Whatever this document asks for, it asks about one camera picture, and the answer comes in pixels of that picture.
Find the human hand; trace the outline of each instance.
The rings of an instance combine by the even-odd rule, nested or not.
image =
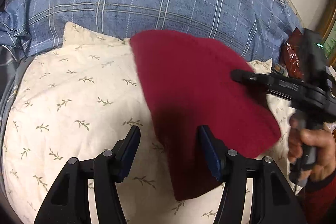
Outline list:
[[[299,180],[310,176],[312,181],[321,181],[331,175],[336,168],[336,145],[329,130],[324,127],[323,130],[302,129],[300,131],[298,130],[299,122],[295,119],[295,115],[290,118],[289,124],[291,125],[288,137],[288,160],[290,163],[293,164],[302,157],[302,143],[317,148],[316,165],[312,170],[303,171]]]

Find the pillow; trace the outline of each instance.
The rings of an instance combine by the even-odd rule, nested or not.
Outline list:
[[[253,61],[270,72],[272,61]],[[284,174],[287,163],[288,104],[268,96],[282,138],[268,155]],[[113,148],[138,125],[142,136],[129,176],[117,184],[129,223],[212,224],[223,185],[189,200],[176,201],[167,159],[156,140],[128,40],[109,37],[71,22],[63,48],[35,58],[10,111],[3,150],[3,173],[10,204],[24,223],[33,223],[48,189],[70,157],[95,158]],[[94,182],[89,180],[92,223],[98,223]],[[252,180],[247,183],[243,224],[249,220]]]

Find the wooden frame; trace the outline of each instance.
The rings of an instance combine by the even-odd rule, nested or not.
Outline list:
[[[325,42],[336,22],[336,0],[328,0],[328,4],[322,14],[321,20],[315,31],[322,35],[322,42]],[[336,63],[336,52],[329,58],[329,66]]]

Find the blue plaid duvet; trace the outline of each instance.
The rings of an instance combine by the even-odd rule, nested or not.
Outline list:
[[[62,45],[75,22],[115,37],[171,29],[222,41],[247,61],[278,59],[298,18],[279,0],[6,0],[0,44],[17,59]]]

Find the red cloth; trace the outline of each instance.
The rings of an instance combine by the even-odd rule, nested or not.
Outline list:
[[[336,176],[326,187],[315,192],[305,192],[303,210],[308,224],[321,223],[330,205],[336,199]]]
[[[136,34],[130,44],[176,200],[196,198],[219,185],[196,142],[197,126],[209,125],[228,148],[251,158],[280,138],[277,121],[262,106],[266,95],[255,94],[261,99],[256,102],[230,78],[233,69],[251,68],[221,42],[151,30]]]

